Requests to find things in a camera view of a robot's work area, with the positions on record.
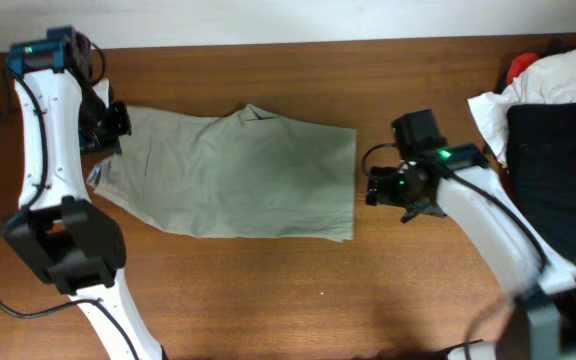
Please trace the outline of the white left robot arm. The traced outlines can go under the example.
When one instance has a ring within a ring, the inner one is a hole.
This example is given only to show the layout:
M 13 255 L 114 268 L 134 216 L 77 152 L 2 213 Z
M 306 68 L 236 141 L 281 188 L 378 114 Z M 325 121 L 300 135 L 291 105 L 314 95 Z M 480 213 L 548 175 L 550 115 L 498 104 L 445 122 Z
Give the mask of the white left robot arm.
M 6 65 L 21 105 L 24 179 L 19 209 L 0 237 L 67 302 L 34 319 L 79 308 L 112 359 L 164 359 L 130 294 L 127 250 L 118 223 L 87 193 L 81 155 L 117 151 L 131 132 L 124 102 L 92 78 L 93 44 L 65 36 L 14 44 Z

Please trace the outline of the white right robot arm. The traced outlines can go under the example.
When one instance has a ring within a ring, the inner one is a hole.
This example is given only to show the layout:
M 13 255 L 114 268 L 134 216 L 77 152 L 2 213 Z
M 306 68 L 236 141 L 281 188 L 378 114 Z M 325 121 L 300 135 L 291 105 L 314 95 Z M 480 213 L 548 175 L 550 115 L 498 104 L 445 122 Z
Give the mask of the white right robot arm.
M 361 168 L 366 202 L 451 218 L 503 294 L 470 322 L 444 359 L 576 359 L 576 266 L 521 214 L 472 144 L 403 153 L 397 167 Z

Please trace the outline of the khaki green shorts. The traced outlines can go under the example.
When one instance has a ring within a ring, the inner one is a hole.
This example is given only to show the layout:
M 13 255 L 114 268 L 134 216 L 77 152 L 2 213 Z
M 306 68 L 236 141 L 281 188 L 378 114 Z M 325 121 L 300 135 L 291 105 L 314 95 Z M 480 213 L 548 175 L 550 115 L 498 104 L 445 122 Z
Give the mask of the khaki green shorts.
M 225 117 L 128 113 L 131 135 L 87 182 L 146 224 L 198 238 L 352 239 L 355 130 L 253 105 Z

